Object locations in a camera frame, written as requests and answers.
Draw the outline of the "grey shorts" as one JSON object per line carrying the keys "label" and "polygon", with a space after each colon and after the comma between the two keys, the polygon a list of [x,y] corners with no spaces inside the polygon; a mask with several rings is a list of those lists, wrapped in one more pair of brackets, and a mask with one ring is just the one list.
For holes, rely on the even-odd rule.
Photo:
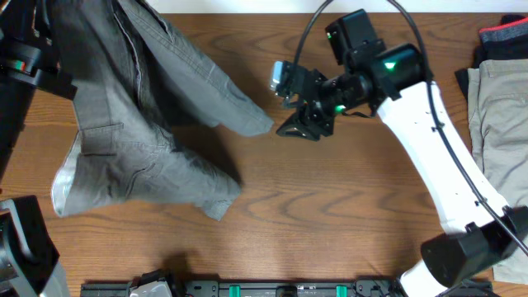
{"label": "grey shorts", "polygon": [[64,0],[51,11],[78,123],[51,188],[55,213],[144,200],[193,204],[221,219],[239,183],[172,127],[222,125],[252,137],[269,132],[272,119],[145,1]]}

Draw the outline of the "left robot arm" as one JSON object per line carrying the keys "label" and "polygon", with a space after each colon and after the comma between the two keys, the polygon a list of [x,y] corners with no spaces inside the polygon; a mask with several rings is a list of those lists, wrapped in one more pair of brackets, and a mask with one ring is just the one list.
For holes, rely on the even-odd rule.
{"label": "left robot arm", "polygon": [[[59,68],[50,0],[1,3],[1,169],[7,169],[35,92],[73,99],[77,88]],[[1,202],[1,294],[68,296],[59,253],[35,196]]]}

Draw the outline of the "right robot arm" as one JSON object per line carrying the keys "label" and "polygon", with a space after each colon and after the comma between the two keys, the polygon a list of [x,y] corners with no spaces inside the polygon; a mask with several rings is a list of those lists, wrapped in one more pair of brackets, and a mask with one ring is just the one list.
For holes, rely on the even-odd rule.
{"label": "right robot arm", "polygon": [[327,78],[297,62],[276,62],[270,87],[292,110],[277,133],[317,141],[332,135],[337,116],[356,116],[366,105],[404,147],[433,199],[442,233],[422,244],[421,260],[389,295],[448,295],[523,248],[527,209],[510,206],[480,172],[446,113],[423,43],[388,48],[362,10],[325,32],[344,72]]}

